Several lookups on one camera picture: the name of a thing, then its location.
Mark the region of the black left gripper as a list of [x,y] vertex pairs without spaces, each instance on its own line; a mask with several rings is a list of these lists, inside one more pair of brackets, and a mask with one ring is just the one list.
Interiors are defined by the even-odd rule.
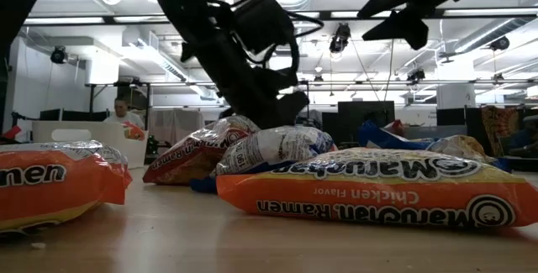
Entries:
[[195,45],[195,57],[235,113],[247,117],[260,129],[294,125],[309,105],[305,92],[277,99],[278,92],[298,83],[298,57],[280,70],[251,67],[233,41],[209,41]]

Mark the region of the blue Maruchan soy ramen packet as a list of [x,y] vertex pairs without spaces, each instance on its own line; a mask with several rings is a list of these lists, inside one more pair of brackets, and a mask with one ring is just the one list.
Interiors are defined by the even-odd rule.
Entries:
[[361,147],[394,149],[394,150],[427,150],[436,138],[408,140],[396,134],[379,128],[373,121],[368,120],[358,130],[358,144]]
[[189,186],[195,192],[215,194],[218,176],[271,171],[335,150],[332,137],[314,127],[263,129],[230,146],[208,176],[190,180]]
[[483,146],[473,137],[466,135],[452,135],[436,140],[427,147],[428,151],[444,155],[452,155],[468,160],[475,160],[512,172],[507,160],[493,158],[486,154]]

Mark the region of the red Maruchan beef ramen packet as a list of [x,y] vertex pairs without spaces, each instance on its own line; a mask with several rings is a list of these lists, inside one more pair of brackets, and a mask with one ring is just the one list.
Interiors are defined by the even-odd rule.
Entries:
[[203,179],[230,146],[260,130],[244,116],[221,118],[174,144],[149,165],[142,180],[150,184],[186,186],[192,179]]
[[404,137],[404,124],[400,119],[395,119],[393,122],[387,124],[383,129],[391,134]]

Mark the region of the orange Maruchan chicken ramen packet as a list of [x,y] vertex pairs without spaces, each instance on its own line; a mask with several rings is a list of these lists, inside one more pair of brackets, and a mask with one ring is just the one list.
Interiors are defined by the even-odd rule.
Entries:
[[451,228],[538,223],[538,187],[494,166],[425,150],[352,148],[256,174],[218,176],[247,212]]
[[131,122],[121,123],[126,139],[143,141],[145,139],[145,131]]
[[95,140],[0,145],[0,239],[123,205],[131,182],[127,158]]

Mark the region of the beige hanging cloth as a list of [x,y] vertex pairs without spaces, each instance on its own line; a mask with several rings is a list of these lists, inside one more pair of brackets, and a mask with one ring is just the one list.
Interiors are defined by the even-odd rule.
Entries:
[[151,109],[149,134],[157,141],[176,144],[189,134],[205,126],[199,111],[173,109]]

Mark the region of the black office partition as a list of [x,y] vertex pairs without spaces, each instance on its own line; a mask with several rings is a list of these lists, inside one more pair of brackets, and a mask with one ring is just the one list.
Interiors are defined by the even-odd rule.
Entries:
[[438,109],[436,117],[436,128],[441,136],[463,134],[476,137],[484,133],[479,108]]

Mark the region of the orange patterned cloth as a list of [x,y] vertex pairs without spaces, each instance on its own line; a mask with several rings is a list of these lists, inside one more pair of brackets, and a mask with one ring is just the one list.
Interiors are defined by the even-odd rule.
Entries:
[[483,126],[494,157],[507,153],[509,138],[520,129],[520,114],[516,108],[481,108]]

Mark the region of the person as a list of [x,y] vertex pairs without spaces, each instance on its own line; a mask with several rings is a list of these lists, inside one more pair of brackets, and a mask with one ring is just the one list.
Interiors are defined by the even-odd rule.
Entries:
[[114,112],[104,119],[106,123],[132,123],[138,128],[145,127],[142,119],[128,110],[127,102],[121,98],[114,100]]

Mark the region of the red flat object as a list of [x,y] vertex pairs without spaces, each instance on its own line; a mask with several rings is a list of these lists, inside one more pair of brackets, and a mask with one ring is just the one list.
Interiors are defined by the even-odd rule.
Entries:
[[19,126],[13,126],[6,133],[0,134],[0,144],[18,144],[15,138],[21,131]]

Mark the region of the black overhead frame bar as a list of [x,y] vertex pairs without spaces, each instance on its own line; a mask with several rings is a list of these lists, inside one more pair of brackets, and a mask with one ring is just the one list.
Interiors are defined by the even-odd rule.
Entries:
[[[300,17],[290,16],[293,22],[302,22],[308,18],[321,21],[367,21],[383,20],[392,11],[383,11],[371,17],[358,18],[357,11],[298,11]],[[538,17],[538,7],[513,8],[437,8],[424,19],[445,18],[530,18]],[[23,22],[27,27],[56,27],[56,26],[91,26],[91,25],[143,25],[169,24],[164,13],[136,15],[76,15],[76,16],[30,16]]]

